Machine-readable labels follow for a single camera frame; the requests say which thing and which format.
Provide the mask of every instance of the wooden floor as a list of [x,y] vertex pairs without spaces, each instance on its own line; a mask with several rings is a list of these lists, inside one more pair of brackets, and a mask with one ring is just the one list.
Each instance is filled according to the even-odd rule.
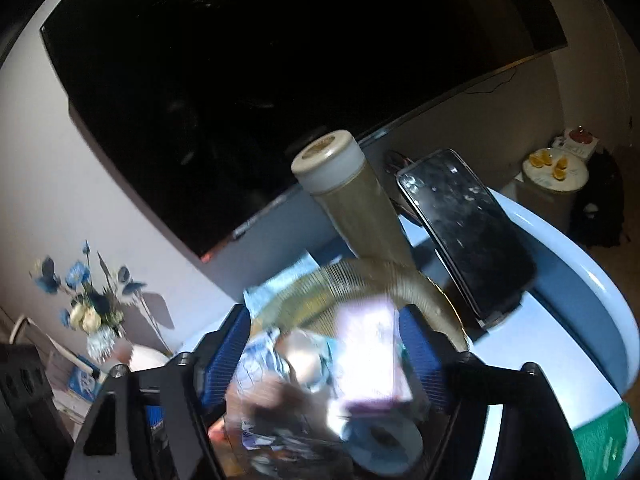
[[[625,183],[624,231],[630,241],[623,236],[619,247],[593,247],[588,253],[618,286],[640,326],[640,150],[618,148],[614,157]],[[625,400],[636,427],[640,427],[640,381],[626,393]]]

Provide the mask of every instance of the green bag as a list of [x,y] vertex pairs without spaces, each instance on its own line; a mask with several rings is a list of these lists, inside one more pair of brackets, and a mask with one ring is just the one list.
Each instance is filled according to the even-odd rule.
[[587,480],[613,480],[618,477],[628,422],[629,406],[623,402],[574,430]]

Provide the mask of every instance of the white wall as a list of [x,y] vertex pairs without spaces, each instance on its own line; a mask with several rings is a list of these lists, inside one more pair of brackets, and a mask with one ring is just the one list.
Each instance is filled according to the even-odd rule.
[[[11,316],[29,314],[72,348],[84,348],[82,336],[57,321],[66,300],[44,296],[28,270],[47,253],[68,266],[88,238],[108,263],[128,264],[149,290],[164,297],[175,324],[164,335],[175,346],[206,322],[219,320],[242,288],[335,232],[299,191],[207,265],[200,264],[151,212],[136,206],[134,193],[116,183],[113,168],[100,164],[70,120],[66,95],[38,33],[57,1],[44,3],[0,69],[0,304]],[[530,150],[565,126],[583,124],[609,146],[624,141],[626,83],[606,8],[599,0],[551,1],[569,48],[521,65],[513,80],[492,94],[457,95],[369,147],[367,156],[388,190],[394,188],[382,175],[387,148],[420,157],[454,147],[481,178],[500,187]],[[497,75],[480,88],[491,89],[508,76]]]
[[223,317],[233,301],[133,205],[70,120],[39,36],[57,1],[43,4],[0,69],[0,304],[14,319],[28,314],[84,351],[84,337],[58,322],[66,298],[46,296],[28,271],[50,254],[65,272],[87,238],[108,264],[126,263],[164,297],[175,325],[164,337],[177,347],[195,327]]

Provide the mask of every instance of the black television screen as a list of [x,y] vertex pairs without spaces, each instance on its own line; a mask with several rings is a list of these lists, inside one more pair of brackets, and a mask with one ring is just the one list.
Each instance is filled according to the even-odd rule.
[[92,136],[199,256],[313,138],[363,139],[566,43],[549,0],[62,0],[42,33]]

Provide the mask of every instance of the flower bouquet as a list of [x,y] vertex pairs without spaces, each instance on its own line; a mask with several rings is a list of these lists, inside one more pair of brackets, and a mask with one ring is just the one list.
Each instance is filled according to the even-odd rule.
[[115,274],[111,273],[100,253],[97,253],[98,263],[106,278],[106,286],[98,290],[97,286],[94,286],[92,277],[90,253],[89,244],[85,242],[82,254],[86,263],[83,260],[76,261],[68,270],[64,283],[56,274],[54,261],[50,256],[37,262],[34,270],[30,272],[36,285],[47,294],[57,294],[62,291],[69,296],[70,309],[65,308],[60,311],[62,325],[85,332],[89,357],[101,363],[110,355],[116,339],[124,337],[123,308],[128,306],[137,308],[140,305],[146,311],[149,323],[166,347],[142,296],[142,288],[146,283],[132,280],[126,266],[121,266]]

